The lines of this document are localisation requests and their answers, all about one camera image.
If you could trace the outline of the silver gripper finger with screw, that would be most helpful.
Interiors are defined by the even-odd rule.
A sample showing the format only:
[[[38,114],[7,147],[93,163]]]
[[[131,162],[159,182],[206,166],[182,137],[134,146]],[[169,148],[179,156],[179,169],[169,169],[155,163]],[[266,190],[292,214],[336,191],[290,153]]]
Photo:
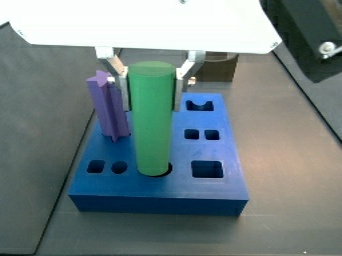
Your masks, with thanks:
[[[189,80],[205,64],[206,52],[189,51],[182,66],[177,69],[174,110],[181,110],[182,93],[187,89]]]

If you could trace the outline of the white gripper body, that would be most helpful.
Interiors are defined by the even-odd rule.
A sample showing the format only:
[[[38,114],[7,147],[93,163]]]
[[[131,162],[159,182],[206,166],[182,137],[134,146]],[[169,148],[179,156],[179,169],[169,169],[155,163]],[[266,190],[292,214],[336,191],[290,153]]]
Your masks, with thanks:
[[[266,54],[282,39],[260,0],[0,0],[31,44]]]

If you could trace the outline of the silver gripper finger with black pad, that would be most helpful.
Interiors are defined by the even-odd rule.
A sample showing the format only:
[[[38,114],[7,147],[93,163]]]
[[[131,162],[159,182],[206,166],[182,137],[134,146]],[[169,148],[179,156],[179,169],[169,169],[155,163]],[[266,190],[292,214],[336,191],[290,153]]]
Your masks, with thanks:
[[[129,67],[123,64],[115,49],[113,47],[98,46],[95,48],[97,57],[101,63],[107,68],[111,75],[115,77],[117,87],[122,91],[122,101],[123,101],[123,109],[126,111],[131,110],[130,104],[130,89],[129,89]]]

